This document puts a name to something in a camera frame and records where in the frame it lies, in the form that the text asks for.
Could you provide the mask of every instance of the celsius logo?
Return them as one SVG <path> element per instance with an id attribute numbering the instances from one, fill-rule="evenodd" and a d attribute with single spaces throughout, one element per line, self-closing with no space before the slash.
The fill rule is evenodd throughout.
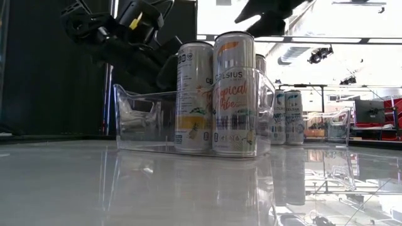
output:
<path id="1" fill-rule="evenodd" d="M 299 95 L 291 95 L 291 96 L 288 97 L 288 100 L 297 98 L 298 96 L 299 96 Z"/>
<path id="2" fill-rule="evenodd" d="M 283 96 L 284 96 L 284 94 L 278 94 L 278 95 L 276 95 L 276 104 L 282 105 L 282 102 L 279 101 L 279 98 L 281 98 L 281 97 L 283 97 Z"/>
<path id="3" fill-rule="evenodd" d="M 222 65 L 222 54 L 223 54 L 223 52 L 225 51 L 225 50 L 230 50 L 230 49 L 232 49 L 232 48 L 235 48 L 237 45 L 239 45 L 239 42 L 238 41 L 231 41 L 231 42 L 228 42 L 228 43 L 226 43 L 226 44 L 223 44 L 220 48 L 219 48 L 219 50 L 218 50 L 218 65 Z"/>

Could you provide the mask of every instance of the yellow tag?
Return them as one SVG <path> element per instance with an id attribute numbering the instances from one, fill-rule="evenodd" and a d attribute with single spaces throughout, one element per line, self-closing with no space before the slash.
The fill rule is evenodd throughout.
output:
<path id="1" fill-rule="evenodd" d="M 142 17 L 143 17 L 143 13 L 141 12 L 139 14 L 138 18 L 133 19 L 133 22 L 131 22 L 129 28 L 132 29 L 132 30 L 136 29 L 136 27 L 138 25 L 138 22 L 141 20 Z"/>

